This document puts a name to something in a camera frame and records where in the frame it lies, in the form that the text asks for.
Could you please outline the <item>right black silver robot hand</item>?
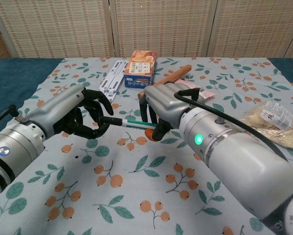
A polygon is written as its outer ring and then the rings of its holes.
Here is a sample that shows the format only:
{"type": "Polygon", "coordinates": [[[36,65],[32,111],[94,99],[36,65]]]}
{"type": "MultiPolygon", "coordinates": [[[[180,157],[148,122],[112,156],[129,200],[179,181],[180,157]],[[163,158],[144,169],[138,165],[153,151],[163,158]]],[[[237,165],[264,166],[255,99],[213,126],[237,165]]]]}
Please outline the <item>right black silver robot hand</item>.
{"type": "Polygon", "coordinates": [[[145,130],[145,135],[152,141],[160,141],[172,129],[179,129],[183,113],[190,109],[190,105],[174,97],[174,94],[189,90],[183,83],[166,83],[147,86],[144,95],[139,99],[140,114],[143,122],[151,118],[155,129],[145,130]]]}

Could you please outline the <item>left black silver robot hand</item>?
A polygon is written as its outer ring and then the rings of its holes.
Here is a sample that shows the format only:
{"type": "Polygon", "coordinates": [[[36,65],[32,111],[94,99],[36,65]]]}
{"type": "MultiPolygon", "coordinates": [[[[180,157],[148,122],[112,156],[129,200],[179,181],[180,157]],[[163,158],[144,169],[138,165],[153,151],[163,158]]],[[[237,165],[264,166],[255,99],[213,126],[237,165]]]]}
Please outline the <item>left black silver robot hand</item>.
{"type": "Polygon", "coordinates": [[[102,121],[103,109],[111,116],[114,114],[109,100],[101,91],[75,85],[31,111],[26,119],[38,125],[43,130],[46,139],[62,131],[86,139],[96,139],[101,137],[110,126],[102,121]],[[80,107],[84,107],[90,117],[97,122],[97,129],[83,124],[80,107]]]}

